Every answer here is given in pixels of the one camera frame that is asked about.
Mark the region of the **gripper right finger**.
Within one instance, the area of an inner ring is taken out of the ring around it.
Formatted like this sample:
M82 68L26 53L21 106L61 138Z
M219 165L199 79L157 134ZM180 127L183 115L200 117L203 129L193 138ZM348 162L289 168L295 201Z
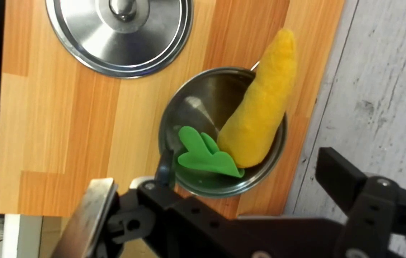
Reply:
M321 148L316 180L336 205L349 214L368 177L333 148Z

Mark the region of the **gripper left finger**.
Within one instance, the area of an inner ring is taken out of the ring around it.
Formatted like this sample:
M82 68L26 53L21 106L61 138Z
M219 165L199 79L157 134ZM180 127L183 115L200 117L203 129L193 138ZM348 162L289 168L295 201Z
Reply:
M100 238L115 197L117 185L113 178L92 180L52 258L97 258Z

